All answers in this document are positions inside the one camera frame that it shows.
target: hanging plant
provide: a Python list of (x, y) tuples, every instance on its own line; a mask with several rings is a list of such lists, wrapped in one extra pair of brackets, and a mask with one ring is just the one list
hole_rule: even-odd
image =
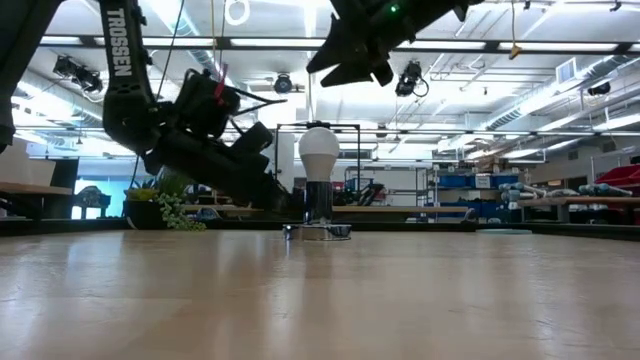
[(193, 221), (185, 215), (182, 207), (182, 199), (175, 195), (160, 194), (154, 199), (160, 204), (162, 220), (167, 223), (169, 229), (186, 231), (204, 231), (207, 226), (201, 222)]

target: ceiling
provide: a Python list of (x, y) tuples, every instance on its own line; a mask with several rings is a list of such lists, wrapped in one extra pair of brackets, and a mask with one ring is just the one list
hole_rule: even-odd
[[(232, 25), (234, 20), (243, 16), (243, 5), (241, 1), (227, 1), (228, 17), (231, 19), (225, 20), (223, 0), (185, 0), (183, 16), (190, 20), (193, 27), (191, 35), (211, 36), (214, 29), (214, 35), (222, 38), (325, 37), (329, 31), (333, 11), (328, 0), (247, 0), (250, 9), (247, 20), (240, 25)], [(166, 23), (175, 22), (180, 0), (140, 0), (140, 5), (148, 22), (143, 28), (144, 36), (172, 35), (172, 29)], [(640, 28), (637, 26), (637, 18), (640, 2), (624, 1), (618, 11), (610, 11), (612, 6), (612, 1), (531, 1), (530, 9), (524, 10), (524, 2), (516, 1), (515, 12), (512, 12), (511, 2), (492, 0), (472, 7), (464, 23), (458, 21), (453, 13), (449, 13), (420, 31), (417, 38), (498, 39), (510, 42), (513, 30), (517, 41), (638, 41)], [(65, 1), (50, 24), (47, 34), (100, 36), (102, 29), (99, 7), (91, 0)], [(160, 87), (168, 54), (167, 50), (152, 52), (155, 66), (150, 67), (149, 72), (155, 92)], [(85, 101), (90, 101), (93, 106), (101, 106), (102, 94), (85, 94), (81, 97), (82, 92), (76, 85), (60, 79), (52, 72), (53, 64), (59, 55), (71, 56), (88, 69), (99, 71), (101, 78), (106, 82), (108, 73), (104, 50), (43, 47), (38, 49), (29, 64), (30, 72), (76, 94), (78, 102), (74, 106), (85, 104)], [(215, 61), (228, 64), (228, 77), (234, 85), (247, 86), (249, 90), (261, 96), (279, 97), (275, 92), (269, 91), (279, 73), (290, 74), (293, 82), (304, 89), (304, 93), (284, 96), (290, 99), (292, 105), (289, 106), (296, 109), (286, 112), (290, 114), (289, 118), (274, 120), (268, 124), (269, 126), (275, 126), (275, 123), (280, 121), (313, 119), (335, 123), (360, 123), (370, 128), (375, 128), (377, 124), (385, 124), (390, 129), (479, 129), (481, 124), (498, 110), (521, 101), (532, 90), (553, 82), (556, 67), (574, 57), (560, 54), (519, 55), (514, 60), (509, 60), (504, 54), (394, 52), (391, 53), (390, 64), (396, 77), (402, 73), (409, 61), (419, 61), (430, 88), (428, 95), (423, 98), (399, 98), (394, 92), (397, 82), (395, 79), (385, 87), (371, 82), (322, 88), (319, 79), (326, 72), (313, 77), (309, 77), (305, 72), (310, 55), (313, 54), (307, 51), (225, 50), (216, 51), (213, 58)], [(581, 68), (602, 58), (603, 56), (593, 55), (576, 56), (576, 63), (579, 64), (578, 68)], [(537, 130), (544, 124), (584, 110), (585, 107), (596, 107), (604, 101), (625, 94), (635, 89), (635, 83), (640, 81), (638, 66), (630, 61), (626, 67), (606, 74), (605, 79), (609, 80), (612, 86), (611, 93), (606, 96), (581, 100), (578, 91), (567, 91), (546, 106), (535, 108), (529, 116), (524, 116), (498, 130)], [(162, 87), (164, 99), (177, 96), (184, 72), (189, 68), (201, 69), (202, 65), (187, 51), (174, 51), (167, 67), (167, 81)], [(630, 97), (624, 102), (612, 105), (610, 110), (629, 107), (635, 101), (637, 96)], [(239, 120), (248, 127), (256, 118), (264, 118), (264, 114), (254, 115)], [(585, 124), (602, 122), (604, 119), (604, 111), (594, 111), (590, 115), (588, 119), (577, 119), (571, 126), (579, 125), (584, 128)], [(29, 124), (29, 120), (24, 120), (18, 125), (21, 124)], [(88, 139), (101, 135), (85, 131), (79, 136)], [(433, 145), (446, 140), (446, 137), (413, 136), (401, 140), (401, 146), (422, 141), (425, 143), (424, 151), (431, 152)], [(367, 139), (376, 140), (375, 136), (369, 136)], [(108, 142), (108, 138), (104, 137), (99, 140)], [(384, 141), (397, 140), (398, 138), (389, 136)], [(498, 142), (500, 139), (488, 140), (491, 145), (492, 141)], [(99, 147), (93, 146), (93, 152), (85, 147), (77, 147), (75, 154), (101, 155), (101, 151), (96, 150)], [(61, 148), (60, 151), (64, 153), (67, 150)], [(414, 155), (409, 153), (407, 156), (420, 156), (419, 151)]]

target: metal stand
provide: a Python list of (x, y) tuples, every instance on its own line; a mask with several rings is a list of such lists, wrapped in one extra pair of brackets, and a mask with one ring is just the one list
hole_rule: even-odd
[(344, 241), (351, 239), (351, 225), (345, 224), (295, 224), (282, 229), (289, 241)]

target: white light bulb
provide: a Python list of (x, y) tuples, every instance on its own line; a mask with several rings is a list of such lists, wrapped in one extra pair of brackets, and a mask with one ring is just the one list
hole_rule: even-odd
[(300, 159), (307, 173), (307, 181), (330, 181), (333, 165), (340, 153), (338, 137), (329, 129), (309, 129), (300, 138)]

